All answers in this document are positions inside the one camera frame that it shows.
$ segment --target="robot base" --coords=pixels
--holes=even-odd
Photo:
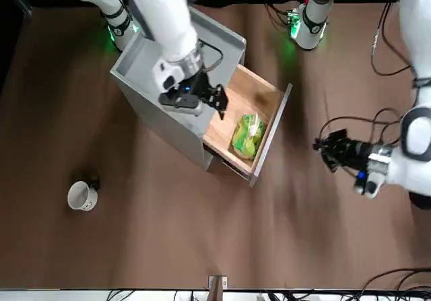
[[[296,37],[292,36],[292,39],[299,45],[300,48],[306,51],[311,51],[314,49],[323,37],[326,25],[321,28],[320,32],[317,34],[311,34],[307,25],[304,23],[304,18],[302,12],[304,11],[305,4],[300,5],[298,8],[298,17],[300,18],[298,23],[298,33]]]

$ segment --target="green led light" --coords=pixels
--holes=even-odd
[[[300,28],[301,28],[301,22],[299,20],[297,22],[294,22],[290,27],[290,38],[296,39]]]
[[[110,34],[110,40],[113,41],[113,42],[115,42],[114,34],[110,31],[109,26],[108,26],[108,31],[109,31],[109,34]]]
[[[323,27],[322,27],[321,39],[323,38],[323,34],[325,33],[325,28],[326,28],[326,23],[325,23],[325,25],[323,25]]]

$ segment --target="plastic bag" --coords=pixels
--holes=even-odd
[[[245,114],[236,125],[232,138],[234,151],[247,160],[254,160],[263,136],[263,122],[256,114]]]

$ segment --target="brown table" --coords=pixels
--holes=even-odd
[[[359,288],[429,265],[431,213],[396,187],[358,196],[311,149],[326,114],[410,105],[409,73],[370,68],[381,7],[336,5],[311,53],[284,43],[261,5],[202,9],[247,38],[248,68],[294,84],[254,189],[223,166],[202,171],[138,121],[109,75],[118,54],[97,10],[35,9],[0,98],[0,286],[201,288],[223,273],[231,288]],[[388,34],[399,39],[396,18]],[[377,55],[381,69],[401,64],[381,45]],[[369,136],[369,125],[338,127]],[[102,181],[89,213],[66,202],[84,168]]]

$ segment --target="green bag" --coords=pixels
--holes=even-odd
[[[253,160],[263,136],[263,122],[257,114],[245,114],[238,121],[232,138],[234,151],[247,160]]]

